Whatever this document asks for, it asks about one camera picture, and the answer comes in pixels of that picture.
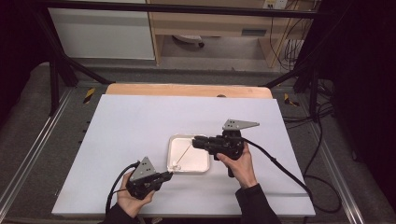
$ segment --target human hand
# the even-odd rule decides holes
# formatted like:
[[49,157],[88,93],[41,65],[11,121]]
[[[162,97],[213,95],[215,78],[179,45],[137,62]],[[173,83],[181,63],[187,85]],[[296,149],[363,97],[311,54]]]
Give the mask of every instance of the human hand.
[[221,153],[218,153],[216,156],[225,164],[225,166],[231,168],[233,175],[239,181],[242,189],[247,189],[257,185],[256,176],[254,175],[253,170],[253,162],[248,149],[248,143],[244,144],[242,156],[236,161]]
[[[123,176],[120,189],[126,189],[126,183],[128,182],[131,174],[132,172],[129,172]],[[138,200],[132,197],[128,190],[122,190],[117,192],[117,203],[130,217],[136,217],[143,205],[151,203],[154,192],[155,191],[153,190],[146,196],[146,198]]]

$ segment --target white cabinet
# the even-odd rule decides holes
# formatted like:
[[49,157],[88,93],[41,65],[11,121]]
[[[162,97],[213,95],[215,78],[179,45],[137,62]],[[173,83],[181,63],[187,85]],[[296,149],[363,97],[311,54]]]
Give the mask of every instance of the white cabinet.
[[146,12],[50,8],[49,13],[70,57],[154,60]]

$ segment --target floor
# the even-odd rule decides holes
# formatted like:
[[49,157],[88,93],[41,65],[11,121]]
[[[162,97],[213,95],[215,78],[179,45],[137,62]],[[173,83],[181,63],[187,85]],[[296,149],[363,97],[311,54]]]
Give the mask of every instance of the floor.
[[[283,66],[269,69],[258,48],[255,38],[205,37],[205,47],[181,43],[171,36],[165,39],[163,62],[98,61],[81,60],[103,77],[118,82],[152,83],[190,83],[219,85],[265,84],[287,72],[292,58],[283,59]],[[84,130],[89,127],[99,97],[106,86],[93,82],[90,78],[78,74],[80,83],[77,88],[62,90],[69,92],[70,98],[64,111],[56,120],[57,124],[40,146],[39,154],[32,156],[29,175],[23,176],[21,187],[15,189],[18,194],[9,199],[13,204],[6,207],[7,215],[3,223],[96,223],[91,218],[69,220],[50,213],[57,194],[62,189],[68,170],[78,152],[79,143],[84,138]],[[315,149],[318,139],[312,122],[295,122],[306,117],[304,101],[306,94],[292,91],[294,78],[273,88],[282,116],[285,117],[290,141],[301,170],[305,170]],[[322,87],[331,89],[331,83],[321,82]],[[0,130],[0,190],[7,192],[8,183],[13,180],[20,165],[30,155],[30,149],[49,119],[50,81],[48,67],[39,66],[31,75],[19,103],[10,112],[7,122]],[[95,94],[88,104],[82,101],[89,88],[95,87]],[[318,102],[324,105],[329,96],[319,96]],[[361,221],[353,222],[348,218],[344,207],[334,213],[317,209],[317,215],[308,219],[308,223],[396,223],[394,211],[378,189],[369,171],[363,163],[353,161],[352,151],[345,139],[344,130],[337,121],[336,113],[329,113],[321,119],[323,141],[322,148],[330,150],[350,190],[353,203],[359,208]],[[326,162],[325,154],[320,151],[312,162],[308,174],[333,183],[332,172]],[[336,194],[323,182],[307,178],[306,184],[312,189],[314,203],[319,208],[333,210],[338,206]],[[165,220],[163,223],[191,223],[192,220]],[[195,222],[219,223],[219,220],[194,220]],[[233,223],[233,220],[222,220]],[[283,218],[283,223],[302,223],[300,219]]]

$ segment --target person's left hand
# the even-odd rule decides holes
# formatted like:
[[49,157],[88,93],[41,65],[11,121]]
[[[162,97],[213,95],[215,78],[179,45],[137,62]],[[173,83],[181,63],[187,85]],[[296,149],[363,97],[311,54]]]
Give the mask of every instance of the person's left hand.
[[[123,176],[120,189],[126,189],[126,183],[128,182],[131,174],[132,172],[129,172]],[[132,197],[128,190],[122,190],[117,192],[117,203],[130,217],[136,217],[143,205],[151,203],[154,192],[155,191],[153,190],[146,196],[146,198],[138,200]]]

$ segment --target metal rail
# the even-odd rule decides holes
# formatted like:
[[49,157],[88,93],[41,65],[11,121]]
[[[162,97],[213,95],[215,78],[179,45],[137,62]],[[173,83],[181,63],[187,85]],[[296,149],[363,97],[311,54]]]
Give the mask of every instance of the metal rail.
[[32,147],[30,148],[25,159],[21,163],[20,168],[12,177],[6,190],[3,192],[2,196],[0,197],[0,223],[6,217],[9,208],[11,207],[24,181],[26,180],[33,166],[35,165],[35,161],[37,160],[41,150],[43,149],[44,145],[49,139],[53,128],[55,127],[56,123],[59,120],[59,117],[64,112],[64,109],[68,103],[72,91],[73,88],[69,88],[64,92],[58,110],[56,110],[53,116],[47,119],[46,124],[44,125],[43,129],[41,130],[35,142],[33,143]]

